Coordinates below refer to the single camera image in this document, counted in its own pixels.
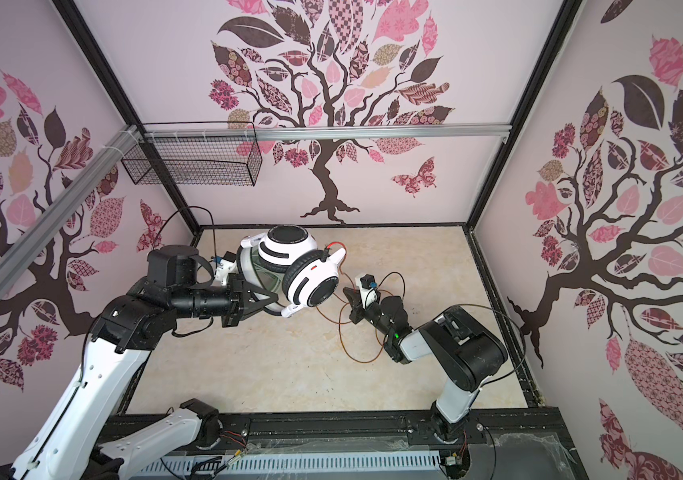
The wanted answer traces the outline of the white black over-ear headphones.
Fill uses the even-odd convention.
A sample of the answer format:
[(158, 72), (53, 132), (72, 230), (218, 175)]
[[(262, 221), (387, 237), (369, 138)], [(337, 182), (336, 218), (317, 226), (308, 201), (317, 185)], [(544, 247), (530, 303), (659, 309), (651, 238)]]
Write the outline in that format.
[(247, 282), (262, 289), (255, 294), (258, 300), (272, 293), (259, 275), (276, 276), (277, 300), (267, 305), (266, 311), (289, 318), (323, 304), (335, 294), (345, 257), (347, 248), (339, 242), (322, 247), (305, 228), (279, 225), (243, 238), (236, 265)]

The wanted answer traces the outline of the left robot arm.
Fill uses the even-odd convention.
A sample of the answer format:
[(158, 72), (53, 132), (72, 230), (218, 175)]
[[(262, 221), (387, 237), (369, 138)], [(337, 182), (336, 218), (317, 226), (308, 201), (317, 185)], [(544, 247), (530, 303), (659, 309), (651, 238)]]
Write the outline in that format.
[(131, 379), (178, 320), (235, 326), (278, 299), (239, 274), (225, 286), (198, 281), (199, 268), (213, 268), (191, 246), (161, 247), (147, 261), (146, 276), (95, 319), (65, 394), (29, 446), (0, 466), (0, 479), (128, 479), (178, 448), (219, 442), (217, 409), (196, 399), (121, 440), (97, 442)]

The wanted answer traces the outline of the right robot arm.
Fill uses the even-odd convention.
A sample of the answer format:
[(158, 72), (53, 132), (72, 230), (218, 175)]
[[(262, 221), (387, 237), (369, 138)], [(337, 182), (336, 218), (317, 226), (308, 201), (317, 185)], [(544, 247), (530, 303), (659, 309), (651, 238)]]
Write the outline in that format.
[(349, 320), (365, 321), (383, 334), (383, 351), (400, 364), (433, 356), (447, 376), (443, 392), (431, 406), (431, 428), (437, 440), (463, 437), (469, 410), (485, 384), (509, 360), (503, 342), (463, 305), (447, 307), (433, 320), (411, 327), (401, 296), (382, 298), (375, 290), (345, 287)]

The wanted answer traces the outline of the aluminium rail back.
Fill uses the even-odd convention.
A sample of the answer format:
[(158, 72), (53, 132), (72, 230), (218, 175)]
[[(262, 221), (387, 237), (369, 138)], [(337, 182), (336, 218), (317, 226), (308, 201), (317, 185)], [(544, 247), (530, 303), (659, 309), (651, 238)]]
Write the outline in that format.
[(511, 133), (509, 124), (439, 124), (439, 125), (393, 125), (393, 126), (347, 126), (307, 128), (223, 128), (212, 129), (150, 129), (145, 126), (143, 137), (148, 140), (169, 138), (181, 140), (199, 138), (209, 140), (232, 137), (254, 141), (379, 139), (379, 138), (445, 138), (445, 137), (501, 137)]

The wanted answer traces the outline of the aluminium rail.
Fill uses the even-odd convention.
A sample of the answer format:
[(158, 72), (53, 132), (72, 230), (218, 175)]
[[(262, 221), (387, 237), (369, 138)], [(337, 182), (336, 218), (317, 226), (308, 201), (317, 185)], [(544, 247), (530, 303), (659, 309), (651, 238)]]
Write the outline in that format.
[(143, 137), (148, 140), (169, 138), (181, 140), (199, 138), (209, 140), (232, 137), (254, 141), (379, 139), (379, 138), (445, 138), (445, 137), (501, 137), (511, 133), (509, 124), (439, 124), (439, 125), (393, 125), (393, 126), (347, 126), (307, 128), (223, 128), (212, 129), (150, 129), (145, 126)]
[(66, 220), (83, 204), (89, 192), (135, 146), (139, 131), (134, 125), (125, 125), (101, 148), (95, 158), (37, 218), (35, 224), (0, 258), (0, 300), (33, 264), (47, 243), (63, 228)]

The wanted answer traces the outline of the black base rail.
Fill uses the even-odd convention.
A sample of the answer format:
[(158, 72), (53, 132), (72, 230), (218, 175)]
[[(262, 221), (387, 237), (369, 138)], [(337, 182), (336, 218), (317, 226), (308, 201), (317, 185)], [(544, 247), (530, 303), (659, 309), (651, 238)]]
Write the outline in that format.
[(443, 479), (585, 479), (575, 442), (557, 408), (469, 412), (463, 437), (437, 440), (431, 410), (221, 413), (219, 442), (167, 456), (437, 452)]

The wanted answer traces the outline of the aluminium rail left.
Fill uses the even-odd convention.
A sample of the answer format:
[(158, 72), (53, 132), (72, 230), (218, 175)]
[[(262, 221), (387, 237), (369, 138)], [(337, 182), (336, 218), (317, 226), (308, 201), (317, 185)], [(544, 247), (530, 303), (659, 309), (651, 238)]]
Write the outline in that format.
[(0, 300), (33, 264), (47, 243), (63, 228), (66, 220), (83, 204), (89, 192), (135, 146), (139, 131), (134, 125), (125, 125), (101, 148), (95, 158), (37, 218), (35, 224), (0, 258)]

